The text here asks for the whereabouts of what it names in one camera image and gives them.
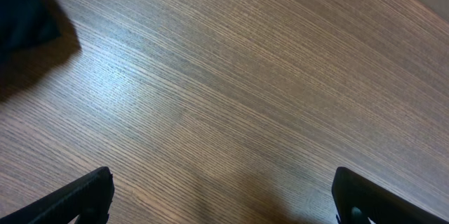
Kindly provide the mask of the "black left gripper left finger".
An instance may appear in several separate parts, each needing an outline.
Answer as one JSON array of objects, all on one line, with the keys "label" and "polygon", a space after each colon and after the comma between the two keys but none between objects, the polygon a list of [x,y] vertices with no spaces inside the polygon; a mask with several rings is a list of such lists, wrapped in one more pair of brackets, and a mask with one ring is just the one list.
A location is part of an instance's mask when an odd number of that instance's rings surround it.
[{"label": "black left gripper left finger", "polygon": [[105,224],[114,196],[113,175],[102,166],[1,218],[3,224]]}]

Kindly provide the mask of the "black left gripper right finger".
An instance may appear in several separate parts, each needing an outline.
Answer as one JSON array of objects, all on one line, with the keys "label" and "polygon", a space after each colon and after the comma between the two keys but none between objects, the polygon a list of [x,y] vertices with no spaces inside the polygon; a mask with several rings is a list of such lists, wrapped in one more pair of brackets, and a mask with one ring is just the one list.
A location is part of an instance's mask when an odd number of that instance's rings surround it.
[{"label": "black left gripper right finger", "polygon": [[336,169],[331,191],[339,224],[448,224],[343,166]]}]

